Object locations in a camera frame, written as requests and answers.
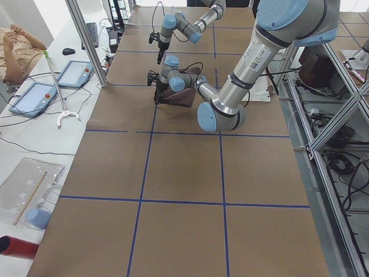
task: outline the white table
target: white table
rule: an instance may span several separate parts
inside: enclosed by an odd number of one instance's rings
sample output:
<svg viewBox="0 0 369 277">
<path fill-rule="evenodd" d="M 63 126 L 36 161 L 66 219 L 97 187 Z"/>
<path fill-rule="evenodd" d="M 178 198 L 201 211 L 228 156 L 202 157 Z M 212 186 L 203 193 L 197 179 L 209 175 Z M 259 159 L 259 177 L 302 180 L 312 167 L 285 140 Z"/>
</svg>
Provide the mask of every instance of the white table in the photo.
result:
<svg viewBox="0 0 369 277">
<path fill-rule="evenodd" d="M 86 22 L 96 22 L 99 31 L 102 29 L 99 36 L 99 48 L 96 49 L 96 52 L 99 59 L 103 61 L 106 54 L 105 50 L 108 50 L 108 34 L 105 28 L 99 26 L 99 22 L 107 17 L 106 13 L 102 10 L 84 17 Z M 66 47 L 75 49 L 76 53 L 68 56 L 62 55 L 62 50 Z M 72 20 L 69 20 L 64 29 L 51 43 L 48 48 L 48 52 L 55 72 L 61 72 L 69 60 L 89 60 L 86 51 L 81 49 L 81 40 Z M 30 75 L 49 71 L 47 61 L 45 57 L 43 57 Z M 34 79 L 38 82 L 52 84 L 52 77 L 50 75 L 37 76 L 34 77 Z M 21 95 L 32 83 L 33 80 L 27 79 L 16 94 Z M 67 97 L 67 100 L 65 101 L 68 110 L 77 112 L 80 109 L 81 104 L 90 96 L 81 107 L 81 121 L 73 117 L 64 118 L 62 120 L 62 127 L 58 129 L 57 118 L 60 114 L 42 114 L 33 120 L 19 125 L 0 127 L 0 137 L 7 141 L 20 144 L 25 148 L 37 150 L 39 152 L 75 154 L 84 134 L 86 123 L 91 116 L 93 107 L 95 106 L 97 97 L 100 93 L 101 86 L 97 77 L 93 76 L 84 88 L 91 93 L 91 96 L 89 92 L 80 89 L 73 95 Z M 62 94 L 66 97 L 74 91 L 75 90 L 71 89 L 62 89 Z M 4 109 L 0 117 L 12 115 L 12 113 L 8 111 L 8 108 L 9 105 Z M 51 105 L 46 110 L 47 113 L 56 113 L 61 111 L 62 106 L 60 102 Z M 27 118 L 20 115 L 9 118 L 0 118 L 0 126 L 21 122 L 26 119 Z M 64 183 L 74 159 L 73 156 L 52 154 L 41 155 L 27 152 L 16 145 L 0 140 L 0 184 L 7 179 L 23 158 L 33 158 L 64 165 L 65 170 L 58 180 L 61 185 Z M 12 226 L 6 224 L 0 218 L 0 236 L 3 235 L 9 235 L 39 243 L 42 239 L 43 232 L 24 227 Z M 24 277 L 27 275 L 31 264 L 32 261 L 30 260 L 0 256 L 0 272 L 2 276 Z"/>
</svg>

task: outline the red cylinder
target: red cylinder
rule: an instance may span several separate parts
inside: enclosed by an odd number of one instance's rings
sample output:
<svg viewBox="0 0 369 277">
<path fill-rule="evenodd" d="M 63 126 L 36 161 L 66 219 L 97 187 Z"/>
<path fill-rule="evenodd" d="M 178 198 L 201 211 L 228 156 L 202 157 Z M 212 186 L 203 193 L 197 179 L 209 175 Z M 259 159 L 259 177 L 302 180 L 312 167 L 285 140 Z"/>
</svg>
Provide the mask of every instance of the red cylinder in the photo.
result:
<svg viewBox="0 0 369 277">
<path fill-rule="evenodd" d="M 38 248 L 38 244 L 8 235 L 0 238 L 1 255 L 33 260 Z"/>
</svg>

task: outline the person's hand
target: person's hand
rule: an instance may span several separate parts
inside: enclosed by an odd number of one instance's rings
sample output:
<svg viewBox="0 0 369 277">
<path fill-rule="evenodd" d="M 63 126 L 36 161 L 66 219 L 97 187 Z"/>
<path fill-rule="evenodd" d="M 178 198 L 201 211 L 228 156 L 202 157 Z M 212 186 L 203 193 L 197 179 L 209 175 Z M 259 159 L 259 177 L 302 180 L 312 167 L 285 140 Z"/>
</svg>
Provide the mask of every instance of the person's hand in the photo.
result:
<svg viewBox="0 0 369 277">
<path fill-rule="evenodd" d="M 18 36 L 15 32 L 7 32 L 3 36 L 4 51 L 13 51 L 14 44 L 18 42 Z"/>
<path fill-rule="evenodd" d="M 22 35 L 22 36 L 27 35 L 27 32 L 19 25 L 12 24 L 10 25 L 10 29 L 14 31 L 17 35 Z"/>
</svg>

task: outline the keyboard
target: keyboard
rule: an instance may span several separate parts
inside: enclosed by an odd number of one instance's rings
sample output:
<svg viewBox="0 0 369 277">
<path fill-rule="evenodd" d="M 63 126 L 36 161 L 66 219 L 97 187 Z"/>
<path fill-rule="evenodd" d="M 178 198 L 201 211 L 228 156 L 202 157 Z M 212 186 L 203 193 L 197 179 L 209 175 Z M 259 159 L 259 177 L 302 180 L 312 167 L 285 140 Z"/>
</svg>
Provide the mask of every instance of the keyboard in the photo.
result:
<svg viewBox="0 0 369 277">
<path fill-rule="evenodd" d="M 99 36 L 97 35 L 96 22 L 86 23 L 86 28 L 90 35 L 93 45 L 95 46 L 95 48 L 98 47 L 99 46 Z M 82 42 L 82 50 L 85 50 L 85 46 L 83 45 L 83 42 Z"/>
</svg>

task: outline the person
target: person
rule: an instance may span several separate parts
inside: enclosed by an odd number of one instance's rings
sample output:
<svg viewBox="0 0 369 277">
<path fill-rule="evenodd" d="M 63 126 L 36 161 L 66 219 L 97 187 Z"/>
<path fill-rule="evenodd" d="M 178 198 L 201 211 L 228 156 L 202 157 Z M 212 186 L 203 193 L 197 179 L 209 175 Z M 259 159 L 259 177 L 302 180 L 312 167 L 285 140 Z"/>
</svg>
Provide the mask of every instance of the person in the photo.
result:
<svg viewBox="0 0 369 277">
<path fill-rule="evenodd" d="M 43 55 L 46 46 L 19 25 L 0 28 L 0 81 L 20 85 Z"/>
</svg>

